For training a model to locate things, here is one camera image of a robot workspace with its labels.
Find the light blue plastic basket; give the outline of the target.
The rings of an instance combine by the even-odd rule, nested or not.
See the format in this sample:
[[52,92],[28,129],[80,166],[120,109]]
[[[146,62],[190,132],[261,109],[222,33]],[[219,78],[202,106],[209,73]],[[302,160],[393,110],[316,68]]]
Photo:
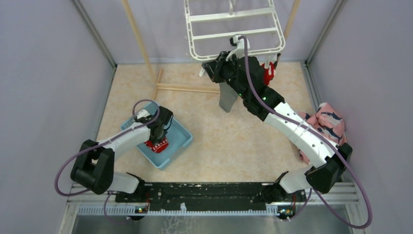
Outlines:
[[[133,105],[132,116],[121,125],[123,135],[114,141],[116,159],[135,147],[155,168],[164,170],[192,143],[193,135],[173,116],[166,134],[169,146],[159,154],[152,152],[145,146],[144,142],[148,141],[150,137],[148,125],[158,118],[155,112],[159,111],[160,106],[150,99],[142,99]],[[146,109],[151,117],[141,118],[140,122],[135,122],[134,116],[141,109]]]

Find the grey striped sock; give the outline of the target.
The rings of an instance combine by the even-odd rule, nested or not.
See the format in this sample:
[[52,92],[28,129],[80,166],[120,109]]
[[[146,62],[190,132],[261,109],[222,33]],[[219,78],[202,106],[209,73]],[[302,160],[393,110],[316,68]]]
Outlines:
[[238,94],[233,90],[227,83],[219,83],[220,87],[220,99],[219,106],[220,108],[229,113],[238,98]]

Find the white clip hanger frame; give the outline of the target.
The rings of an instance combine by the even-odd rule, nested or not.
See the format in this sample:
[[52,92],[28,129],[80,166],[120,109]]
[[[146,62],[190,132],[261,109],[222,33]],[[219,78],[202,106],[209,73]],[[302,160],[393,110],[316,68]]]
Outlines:
[[184,17],[189,55],[197,61],[232,50],[236,35],[247,36],[252,56],[276,54],[286,45],[272,0],[186,0]]

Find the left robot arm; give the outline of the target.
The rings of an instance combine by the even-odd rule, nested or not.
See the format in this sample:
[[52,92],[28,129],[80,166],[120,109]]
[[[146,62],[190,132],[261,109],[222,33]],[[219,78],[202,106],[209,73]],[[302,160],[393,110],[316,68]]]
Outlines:
[[143,144],[152,153],[161,153],[169,143],[166,138],[172,123],[173,112],[160,106],[151,115],[142,109],[132,119],[130,127],[117,135],[95,142],[83,142],[80,155],[76,158],[70,177],[74,182],[100,195],[104,192],[124,192],[135,202],[145,198],[146,188],[138,176],[118,173],[114,170],[116,159]]

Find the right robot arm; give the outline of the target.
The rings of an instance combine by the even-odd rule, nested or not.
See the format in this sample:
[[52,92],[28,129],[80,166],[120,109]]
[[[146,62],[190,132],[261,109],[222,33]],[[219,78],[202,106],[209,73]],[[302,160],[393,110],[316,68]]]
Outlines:
[[264,83],[265,69],[256,57],[237,58],[222,51],[214,60],[203,62],[210,80],[220,86],[220,105],[229,112],[231,98],[241,98],[244,107],[263,123],[283,133],[309,160],[304,169],[280,176],[275,197],[287,201],[293,192],[312,188],[330,192],[348,164],[353,149],[343,132],[335,128],[342,118],[320,109],[314,116],[297,113],[277,91]]

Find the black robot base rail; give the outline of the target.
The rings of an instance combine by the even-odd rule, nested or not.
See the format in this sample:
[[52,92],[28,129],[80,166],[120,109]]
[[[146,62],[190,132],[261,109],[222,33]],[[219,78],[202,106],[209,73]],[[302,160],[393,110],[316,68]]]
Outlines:
[[136,192],[117,192],[117,203],[143,203],[144,211],[200,213],[264,212],[272,203],[284,203],[275,214],[292,215],[296,202],[307,199],[304,190],[292,194],[285,192],[274,182],[144,182],[140,181]]

